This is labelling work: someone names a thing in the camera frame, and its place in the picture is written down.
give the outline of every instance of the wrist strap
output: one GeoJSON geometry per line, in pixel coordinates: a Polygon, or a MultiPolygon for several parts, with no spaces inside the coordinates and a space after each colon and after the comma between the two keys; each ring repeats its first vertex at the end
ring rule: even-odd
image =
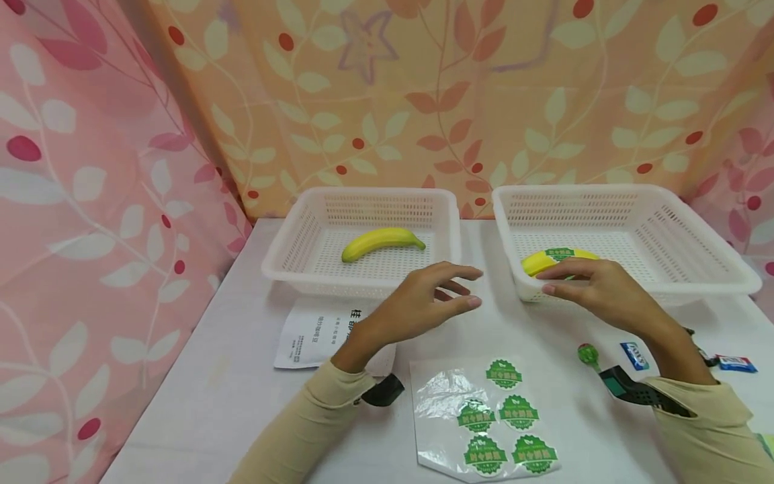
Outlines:
{"type": "Polygon", "coordinates": [[[598,374],[615,398],[629,403],[637,403],[638,405],[657,407],[668,414],[680,415],[681,417],[696,417],[687,408],[664,393],[650,385],[631,379],[628,373],[619,365],[598,374]]]}
{"type": "Polygon", "coordinates": [[[389,407],[406,388],[394,373],[377,383],[361,397],[364,402],[374,407],[389,407]]]}

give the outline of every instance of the banana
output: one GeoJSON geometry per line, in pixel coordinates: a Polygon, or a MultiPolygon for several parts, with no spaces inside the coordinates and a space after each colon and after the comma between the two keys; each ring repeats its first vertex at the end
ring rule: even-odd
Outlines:
{"type": "Polygon", "coordinates": [[[567,257],[581,257],[583,259],[599,259],[599,256],[586,250],[568,249],[567,247],[558,247],[556,249],[546,249],[536,252],[522,261],[522,268],[527,276],[534,277],[538,273],[555,266],[567,257]]]}
{"type": "Polygon", "coordinates": [[[382,247],[407,247],[416,245],[420,250],[425,249],[425,244],[411,231],[404,228],[378,228],[357,237],[341,253],[341,261],[353,263],[365,254],[381,249],[382,247]]]}

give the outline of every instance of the blue candy wrapper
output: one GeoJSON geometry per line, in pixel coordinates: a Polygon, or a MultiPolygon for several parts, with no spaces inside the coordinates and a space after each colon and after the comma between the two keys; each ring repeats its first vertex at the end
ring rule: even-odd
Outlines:
{"type": "Polygon", "coordinates": [[[721,360],[720,369],[731,372],[757,373],[758,369],[744,356],[717,355],[721,360]]]}
{"type": "Polygon", "coordinates": [[[639,352],[637,343],[621,343],[621,348],[624,349],[626,356],[629,358],[629,361],[632,362],[632,366],[634,366],[635,370],[639,372],[650,368],[650,363],[648,363],[648,360],[646,360],[645,356],[642,356],[642,353],[639,352]]]}

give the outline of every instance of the green lollipop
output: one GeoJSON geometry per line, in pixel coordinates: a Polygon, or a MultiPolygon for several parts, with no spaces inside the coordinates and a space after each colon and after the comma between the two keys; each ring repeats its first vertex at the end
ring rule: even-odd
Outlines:
{"type": "Polygon", "coordinates": [[[578,359],[586,365],[589,365],[595,372],[602,372],[602,370],[599,369],[599,352],[593,345],[584,343],[578,346],[578,359]]]}

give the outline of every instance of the plastic basket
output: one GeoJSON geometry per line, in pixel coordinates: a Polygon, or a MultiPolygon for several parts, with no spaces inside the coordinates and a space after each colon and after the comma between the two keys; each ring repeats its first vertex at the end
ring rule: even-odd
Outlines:
{"type": "Polygon", "coordinates": [[[544,282],[527,276],[521,263],[556,247],[619,262],[663,305],[751,294],[762,285],[758,274],[688,205],[655,185],[500,187],[492,199],[524,301],[556,300],[541,292],[544,282]]]}
{"type": "Polygon", "coordinates": [[[293,205],[269,253],[263,273],[306,294],[383,299],[406,275],[432,263],[461,259],[457,199],[449,191],[421,188],[312,188],[293,205]],[[355,263],[341,251],[375,228],[403,227],[425,242],[390,247],[355,263]]]}

